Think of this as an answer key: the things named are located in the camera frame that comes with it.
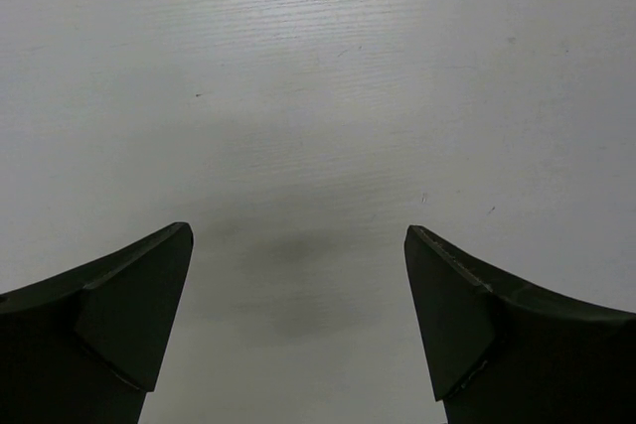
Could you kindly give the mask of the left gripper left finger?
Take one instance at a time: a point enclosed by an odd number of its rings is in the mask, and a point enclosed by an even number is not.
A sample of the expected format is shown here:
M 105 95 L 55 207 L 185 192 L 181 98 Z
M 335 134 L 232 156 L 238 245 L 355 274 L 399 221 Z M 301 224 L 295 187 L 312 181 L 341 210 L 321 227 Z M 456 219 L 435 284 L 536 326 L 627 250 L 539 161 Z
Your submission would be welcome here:
M 136 423 L 154 391 L 194 247 L 174 222 L 1 296 L 4 423 Z

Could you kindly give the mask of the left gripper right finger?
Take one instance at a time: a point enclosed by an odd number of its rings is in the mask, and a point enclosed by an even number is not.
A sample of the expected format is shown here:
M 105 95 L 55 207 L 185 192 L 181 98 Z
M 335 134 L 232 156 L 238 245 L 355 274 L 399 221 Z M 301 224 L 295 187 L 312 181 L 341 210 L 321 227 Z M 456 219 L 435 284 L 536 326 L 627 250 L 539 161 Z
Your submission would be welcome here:
M 412 225 L 408 281 L 451 423 L 631 423 L 635 316 L 535 285 Z

